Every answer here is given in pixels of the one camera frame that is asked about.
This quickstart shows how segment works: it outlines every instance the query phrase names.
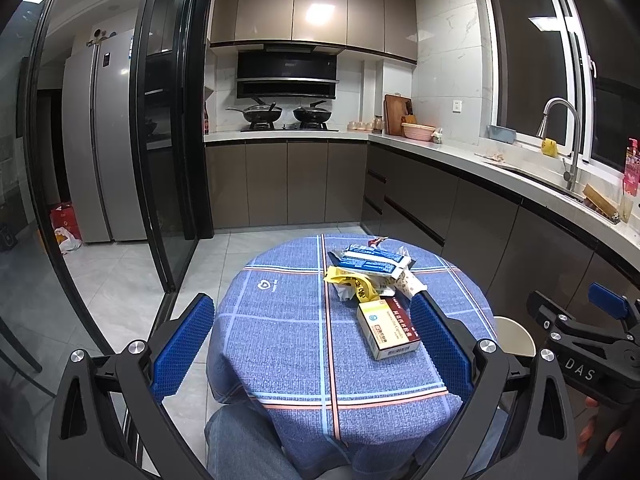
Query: wooden cutting board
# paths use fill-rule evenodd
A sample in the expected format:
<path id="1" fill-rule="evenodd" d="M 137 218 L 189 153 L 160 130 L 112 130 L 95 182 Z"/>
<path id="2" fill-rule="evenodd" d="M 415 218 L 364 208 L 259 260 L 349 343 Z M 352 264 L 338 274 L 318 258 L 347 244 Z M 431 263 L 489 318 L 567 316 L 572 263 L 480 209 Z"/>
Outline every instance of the wooden cutting board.
<path id="1" fill-rule="evenodd" d="M 413 112 L 411 99 L 399 95 L 385 95 L 386 132 L 388 135 L 404 137 L 402 117 Z"/>

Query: tablecloth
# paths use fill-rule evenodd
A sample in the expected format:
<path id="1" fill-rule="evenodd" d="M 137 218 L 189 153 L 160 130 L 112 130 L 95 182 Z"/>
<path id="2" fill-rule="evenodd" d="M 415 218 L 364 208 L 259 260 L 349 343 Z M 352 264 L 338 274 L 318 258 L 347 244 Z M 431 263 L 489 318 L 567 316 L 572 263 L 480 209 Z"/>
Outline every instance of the tablecloth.
<path id="1" fill-rule="evenodd" d="M 214 398 L 257 401 L 303 478 L 345 463 L 354 480 L 390 478 L 461 404 L 422 346 L 374 361 L 356 300 L 341 302 L 323 281 L 327 251 L 370 238 L 326 234 L 279 245 L 250 261 L 216 307 L 207 355 Z M 401 246 L 447 316 L 476 339 L 497 340 L 475 283 L 429 251 L 392 239 L 380 244 L 389 251 Z"/>

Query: faucet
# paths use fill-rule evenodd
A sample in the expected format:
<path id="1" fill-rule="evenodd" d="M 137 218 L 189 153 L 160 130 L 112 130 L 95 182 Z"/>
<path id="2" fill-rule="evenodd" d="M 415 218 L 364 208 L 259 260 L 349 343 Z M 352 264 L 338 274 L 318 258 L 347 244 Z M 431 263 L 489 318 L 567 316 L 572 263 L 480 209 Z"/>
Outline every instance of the faucet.
<path id="1" fill-rule="evenodd" d="M 571 169 L 569 171 L 565 171 L 563 178 L 566 180 L 566 188 L 573 192 L 575 188 L 575 181 L 578 178 L 578 154 L 580 153 L 580 144 L 582 143 L 582 123 L 580 121 L 580 117 L 578 112 L 575 110 L 574 106 L 567 101 L 566 99 L 562 99 L 561 97 L 553 97 L 546 102 L 545 109 L 543 111 L 542 122 L 540 123 L 540 127 L 538 128 L 537 137 L 540 139 L 546 139 L 546 120 L 548 119 L 547 115 L 549 110 L 554 105 L 564 105 L 566 106 L 575 118 L 575 128 L 574 128 L 574 148 L 572 152 L 572 160 L 571 160 Z"/>

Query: human hand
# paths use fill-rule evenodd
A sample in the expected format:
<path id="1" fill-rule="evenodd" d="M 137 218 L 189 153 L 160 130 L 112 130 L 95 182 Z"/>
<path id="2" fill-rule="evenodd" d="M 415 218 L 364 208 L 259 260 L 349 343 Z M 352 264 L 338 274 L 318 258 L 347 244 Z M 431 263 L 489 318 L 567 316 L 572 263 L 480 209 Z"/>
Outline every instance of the human hand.
<path id="1" fill-rule="evenodd" d="M 598 401 L 595 399 L 591 399 L 591 397 L 587 397 L 584 403 L 586 404 L 587 408 L 598 407 Z M 578 455 L 579 456 L 584 455 L 584 452 L 586 451 L 587 446 L 589 445 L 589 441 L 591 440 L 591 437 L 593 436 L 593 433 L 595 432 L 595 429 L 596 429 L 597 417 L 598 415 L 592 416 L 589 419 L 587 425 L 584 427 L 584 429 L 580 432 L 580 435 L 578 436 Z M 613 449 L 613 447 L 616 445 L 616 442 L 620 438 L 621 434 L 622 434 L 622 430 L 616 430 L 609 435 L 609 438 L 607 439 L 604 445 L 604 449 L 607 452 Z"/>

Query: window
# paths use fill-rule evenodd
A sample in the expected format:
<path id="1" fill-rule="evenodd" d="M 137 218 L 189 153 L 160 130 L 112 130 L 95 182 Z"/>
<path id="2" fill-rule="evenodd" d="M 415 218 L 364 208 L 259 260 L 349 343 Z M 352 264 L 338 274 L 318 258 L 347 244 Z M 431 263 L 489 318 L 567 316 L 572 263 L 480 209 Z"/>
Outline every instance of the window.
<path id="1" fill-rule="evenodd" d="M 640 59 L 625 23 L 603 0 L 487 0 L 494 49 L 492 123 L 536 137 L 543 107 L 567 99 L 581 118 L 584 162 L 624 170 L 627 139 L 640 139 Z M 574 118 L 549 114 L 548 136 L 570 155 Z"/>

